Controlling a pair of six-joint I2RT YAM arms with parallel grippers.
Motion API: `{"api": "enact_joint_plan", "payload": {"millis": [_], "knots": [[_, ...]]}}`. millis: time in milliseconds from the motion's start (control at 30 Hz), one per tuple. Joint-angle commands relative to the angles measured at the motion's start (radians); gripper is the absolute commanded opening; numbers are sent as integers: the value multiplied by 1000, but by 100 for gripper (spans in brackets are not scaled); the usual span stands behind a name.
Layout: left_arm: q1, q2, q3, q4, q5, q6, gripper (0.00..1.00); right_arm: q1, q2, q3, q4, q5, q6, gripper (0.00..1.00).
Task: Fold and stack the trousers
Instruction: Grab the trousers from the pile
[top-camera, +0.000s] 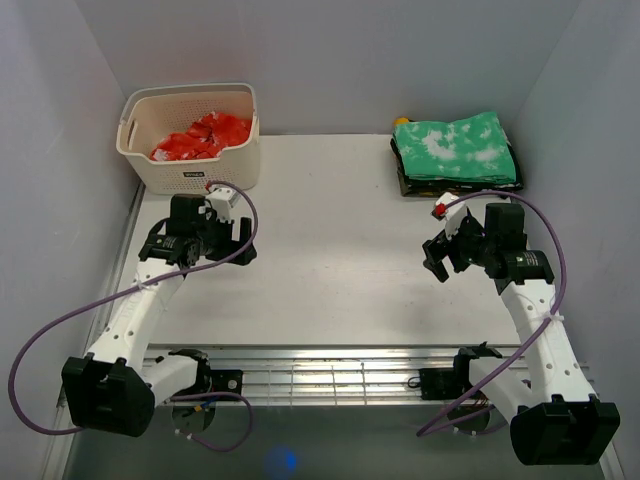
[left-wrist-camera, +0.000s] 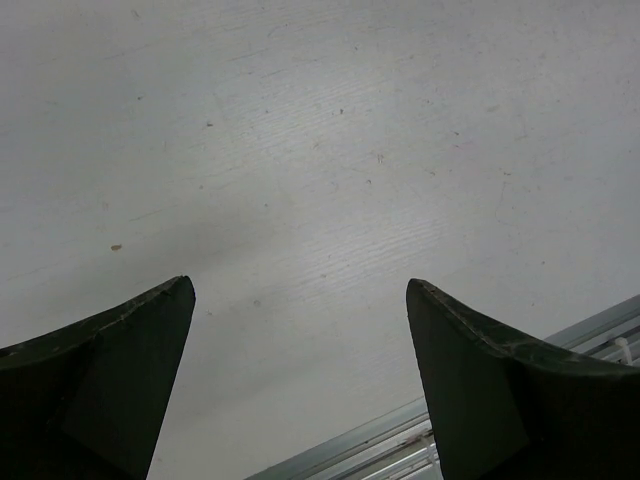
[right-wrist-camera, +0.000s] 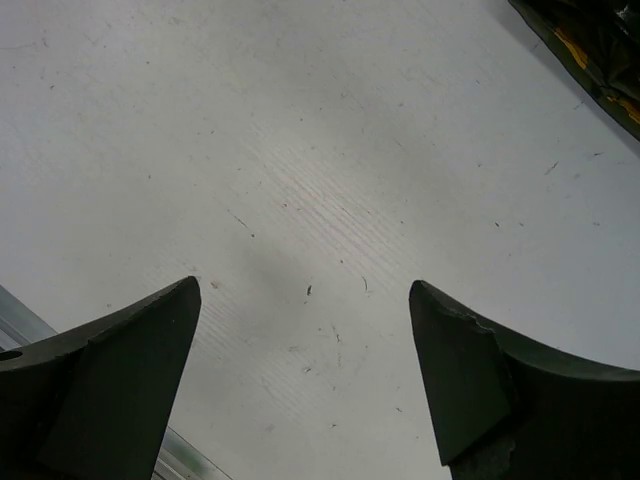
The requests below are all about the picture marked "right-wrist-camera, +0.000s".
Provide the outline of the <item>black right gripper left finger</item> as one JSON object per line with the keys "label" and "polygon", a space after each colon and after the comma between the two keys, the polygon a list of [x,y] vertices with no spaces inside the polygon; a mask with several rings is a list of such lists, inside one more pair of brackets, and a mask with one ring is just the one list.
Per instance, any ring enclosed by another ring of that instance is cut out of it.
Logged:
{"label": "black right gripper left finger", "polygon": [[198,281],[187,276],[1,350],[2,478],[151,478],[200,308]]}

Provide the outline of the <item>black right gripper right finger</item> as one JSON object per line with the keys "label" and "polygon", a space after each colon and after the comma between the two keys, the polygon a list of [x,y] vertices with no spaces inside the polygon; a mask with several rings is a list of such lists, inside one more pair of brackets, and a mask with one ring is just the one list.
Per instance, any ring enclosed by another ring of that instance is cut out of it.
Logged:
{"label": "black right gripper right finger", "polygon": [[535,341],[415,281],[414,343],[455,479],[635,479],[639,374]]}

